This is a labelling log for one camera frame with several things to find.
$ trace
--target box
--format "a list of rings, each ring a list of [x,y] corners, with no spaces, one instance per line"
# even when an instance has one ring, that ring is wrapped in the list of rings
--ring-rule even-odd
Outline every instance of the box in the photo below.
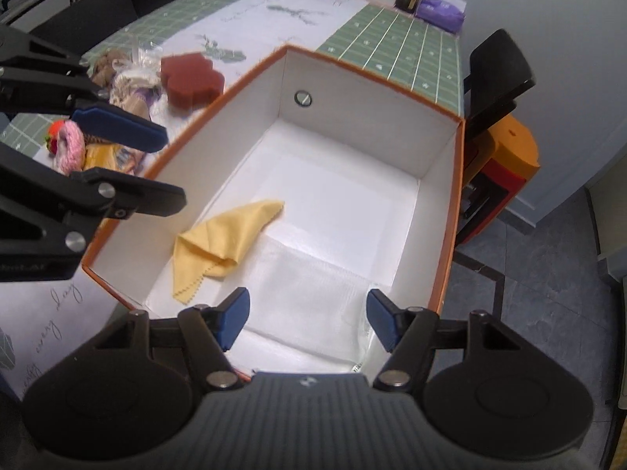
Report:
[[[146,172],[184,188],[187,207],[168,218],[107,221],[83,267],[125,305],[176,316],[186,307],[172,297],[176,235],[230,208],[281,199],[281,216],[244,262],[224,280],[203,279],[192,304],[217,305],[226,287],[249,288],[251,315],[227,354],[242,372],[361,370],[372,378],[387,354],[366,323],[369,288],[400,307],[441,309],[463,127],[375,74],[282,47]]]

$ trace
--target gray tile floor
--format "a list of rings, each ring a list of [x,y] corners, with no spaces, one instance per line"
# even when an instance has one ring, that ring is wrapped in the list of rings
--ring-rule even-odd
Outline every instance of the gray tile floor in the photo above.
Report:
[[[496,220],[458,248],[506,276],[502,321],[587,386],[594,422],[581,450],[599,464],[609,424],[618,344],[617,299],[598,277],[592,218],[579,190],[545,217],[530,235]],[[454,263],[443,318],[492,311],[493,280]],[[460,361],[461,350],[437,355],[441,369]]]

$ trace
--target white wall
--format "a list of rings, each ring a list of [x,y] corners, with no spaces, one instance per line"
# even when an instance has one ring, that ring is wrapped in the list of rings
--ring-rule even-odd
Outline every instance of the white wall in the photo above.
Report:
[[[535,223],[627,143],[627,0],[466,0],[462,59],[505,28],[537,85],[515,116],[534,133],[542,169],[510,205]]]

